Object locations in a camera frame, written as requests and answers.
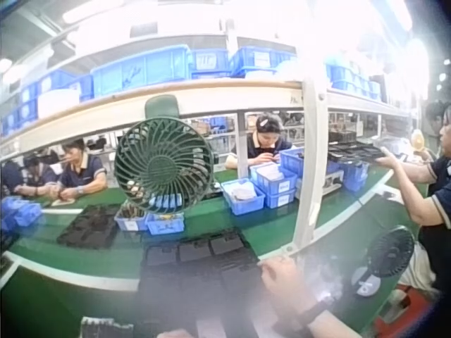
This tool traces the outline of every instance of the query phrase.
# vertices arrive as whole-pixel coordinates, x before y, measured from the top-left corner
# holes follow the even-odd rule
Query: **worker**
[[[247,165],[257,165],[271,161],[278,161],[279,152],[292,148],[291,142],[280,134],[283,131],[282,121],[277,115],[265,113],[256,121],[256,131],[247,135]],[[231,154],[225,161],[227,169],[238,166],[237,148],[233,147]]]
[[[401,163],[387,149],[377,161],[395,172],[410,218],[421,228],[414,255],[400,284],[431,294],[451,283],[451,125],[445,117],[440,130],[443,155],[426,165]],[[423,198],[414,183],[428,183]]]
[[[7,160],[1,166],[1,197],[10,194],[17,194],[16,188],[23,184],[23,175],[20,166],[12,161]]]
[[[27,170],[27,184],[16,187],[15,192],[23,196],[41,196],[49,194],[51,186],[58,181],[50,165],[42,163],[35,155],[23,161]]]
[[[107,188],[106,169],[100,158],[86,152],[83,139],[63,144],[66,166],[51,191],[53,199],[76,199]]]

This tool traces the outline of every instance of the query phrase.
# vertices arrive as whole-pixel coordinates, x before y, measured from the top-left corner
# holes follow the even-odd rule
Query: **blue plastic basket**
[[[230,77],[230,72],[205,72],[205,73],[193,73],[191,75],[191,78],[193,80],[221,79],[222,77]]]
[[[14,219],[19,227],[28,227],[33,224],[42,214],[39,203],[28,203],[20,207],[14,214]]]
[[[236,200],[232,199],[232,197],[229,196],[227,194],[227,192],[224,190],[224,187],[227,185],[230,185],[230,184],[235,184],[236,182],[238,182],[240,184],[244,184],[245,182],[251,182],[251,181],[247,178],[242,178],[239,180],[228,181],[228,182],[224,182],[221,184],[223,191],[224,191],[224,194],[223,194],[224,198],[227,201],[230,208],[232,209],[232,213],[236,216],[239,216],[239,215],[243,215],[245,213],[251,213],[252,211],[257,211],[257,210],[263,209],[265,194],[258,187],[255,187],[255,185],[254,185],[254,188],[255,188],[255,193],[257,194],[257,197],[255,197],[253,199],[248,199],[246,201],[236,201]]]
[[[23,121],[37,120],[37,99],[23,104],[18,109],[18,123],[22,126]]]
[[[62,88],[76,90],[78,92],[78,96],[80,97],[80,102],[92,99],[94,97],[94,91],[92,88],[92,76],[89,74],[70,81]]]
[[[194,73],[230,72],[227,49],[196,49],[192,51]]]
[[[121,210],[114,216],[114,220],[122,231],[147,231],[147,214],[144,214],[142,217],[123,218],[119,216],[120,213]]]
[[[270,209],[278,208],[280,206],[286,206],[287,204],[295,200],[295,193],[296,188],[288,192],[283,192],[282,194],[266,195],[265,205]]]
[[[29,84],[20,92],[20,102],[22,104],[28,102],[29,100],[33,100],[36,97],[37,97],[37,82]]]
[[[332,71],[331,79],[333,82],[346,81],[346,82],[354,83],[354,81],[356,79],[356,75],[354,74],[354,72],[352,72],[351,69],[346,68],[346,67],[340,67],[338,65],[334,65],[331,67],[331,71]]]
[[[298,177],[302,177],[304,174],[304,159],[300,158],[299,154],[303,152],[303,148],[282,150],[280,152],[280,165],[282,168],[289,170]],[[326,173],[334,173],[339,169],[340,164],[332,161],[327,162]]]
[[[185,230],[185,218],[182,213],[174,215],[175,217],[166,220],[162,215],[149,213],[146,217],[146,225],[151,234],[175,234]]]
[[[156,49],[91,71],[94,97],[157,83],[191,78],[192,55],[186,45]]]
[[[268,180],[258,171],[255,172],[257,174],[257,184],[266,195],[277,195],[282,194],[283,192],[290,191],[292,189],[296,189],[296,174],[280,166],[279,171],[283,173],[285,178],[275,181]]]
[[[356,93],[356,90],[357,90],[355,84],[352,82],[348,82],[348,81],[332,82],[332,88],[344,90],[345,92],[354,93],[354,94]]]
[[[74,79],[75,76],[72,74],[63,70],[55,70],[37,82],[37,94],[40,95],[54,89],[62,88]]]

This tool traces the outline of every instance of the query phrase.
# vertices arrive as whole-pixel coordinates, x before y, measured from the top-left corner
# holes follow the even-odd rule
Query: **black desk fan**
[[[114,162],[119,187],[139,208],[179,213],[206,194],[215,156],[207,141],[179,120],[177,99],[161,95],[145,104],[146,120],[119,141]]]

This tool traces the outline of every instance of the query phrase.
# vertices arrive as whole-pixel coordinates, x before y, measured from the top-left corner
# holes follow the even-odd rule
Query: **fluorescent light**
[[[19,81],[26,74],[26,69],[25,65],[15,65],[3,76],[4,83],[11,85]]]
[[[124,0],[91,0],[63,14],[65,23],[71,24],[115,7],[122,6]]]
[[[0,60],[0,74],[6,72],[13,65],[13,61],[9,58],[3,58]]]
[[[410,31],[412,29],[412,17],[404,0],[389,0],[388,5],[391,7],[402,28],[406,32]]]

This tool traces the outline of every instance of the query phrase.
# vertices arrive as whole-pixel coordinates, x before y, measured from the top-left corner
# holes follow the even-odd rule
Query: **hand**
[[[176,330],[160,333],[156,338],[192,338],[192,335],[185,330]]]
[[[274,159],[273,154],[271,153],[262,153],[258,155],[256,158],[253,158],[251,161],[252,165],[262,164],[266,162],[271,162]]]
[[[384,146],[381,148],[381,151],[385,154],[385,157],[377,158],[376,162],[383,167],[394,169],[399,164],[395,155],[390,153],[389,150]]]
[[[303,313],[317,303],[292,258],[274,257],[259,266],[265,287],[284,305]]]
[[[78,196],[78,192],[76,188],[66,188],[60,193],[60,198],[64,201],[69,199],[75,199]]]

